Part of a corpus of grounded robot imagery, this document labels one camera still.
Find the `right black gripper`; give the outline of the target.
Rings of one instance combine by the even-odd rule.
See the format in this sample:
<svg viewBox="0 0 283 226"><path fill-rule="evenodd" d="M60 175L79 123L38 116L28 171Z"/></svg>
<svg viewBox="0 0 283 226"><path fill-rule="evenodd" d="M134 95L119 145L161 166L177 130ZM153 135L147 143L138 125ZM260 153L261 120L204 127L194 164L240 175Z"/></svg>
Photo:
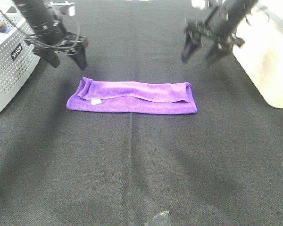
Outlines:
<svg viewBox="0 0 283 226"><path fill-rule="evenodd" d="M244 17L245 13L241 9L215 7L205 19L186 19L186 39L181 53L182 62L187 63L191 56L202 47L202 36L216 42L205 57L207 66L212 66L221 58L229 55L231 53L229 44L241 47L244 40L237 37L234 30Z"/></svg>

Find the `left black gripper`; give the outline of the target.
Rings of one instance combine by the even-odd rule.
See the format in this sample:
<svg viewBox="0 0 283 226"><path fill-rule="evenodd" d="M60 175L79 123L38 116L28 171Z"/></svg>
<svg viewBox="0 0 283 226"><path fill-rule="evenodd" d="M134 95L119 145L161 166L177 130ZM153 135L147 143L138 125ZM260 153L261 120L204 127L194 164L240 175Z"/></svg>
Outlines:
<svg viewBox="0 0 283 226"><path fill-rule="evenodd" d="M28 45L41 48L39 56L54 68L60 65L60 59L54 52L67 52L80 70L87 68L86 47L88 41L81 36L81 26L75 20L76 32L67 31L62 20L29 20L34 34L25 38Z"/></svg>

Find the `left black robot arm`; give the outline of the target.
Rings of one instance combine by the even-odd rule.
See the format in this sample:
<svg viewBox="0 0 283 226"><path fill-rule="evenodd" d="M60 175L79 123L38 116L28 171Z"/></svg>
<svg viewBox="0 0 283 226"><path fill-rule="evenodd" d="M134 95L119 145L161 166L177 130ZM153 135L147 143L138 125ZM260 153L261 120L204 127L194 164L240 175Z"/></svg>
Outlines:
<svg viewBox="0 0 283 226"><path fill-rule="evenodd" d="M67 52L82 71L87 68L87 38L80 35L79 25L77 25L77 32L72 33L62 22L62 15L66 14L63 7L69 7L69 5L46 6L42 0L13 2L33 30L33 34L26 36L25 42L28 45L34 45L35 55L57 68L60 65L57 53Z"/></svg>

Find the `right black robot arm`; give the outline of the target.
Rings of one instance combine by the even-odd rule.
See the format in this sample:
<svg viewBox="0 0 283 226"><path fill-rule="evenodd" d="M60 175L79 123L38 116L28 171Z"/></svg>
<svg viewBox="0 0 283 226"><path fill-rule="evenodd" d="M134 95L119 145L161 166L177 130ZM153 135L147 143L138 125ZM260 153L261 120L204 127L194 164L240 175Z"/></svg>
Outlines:
<svg viewBox="0 0 283 226"><path fill-rule="evenodd" d="M211 65L220 58L229 55L234 46L244 45L244 39L237 37L235 31L239 23L257 4L256 0L206 0L212 11L203 19L186 19L186 40L181 60L187 63L191 56L202 46L202 37L211 39L213 47L205 56L205 62Z"/></svg>

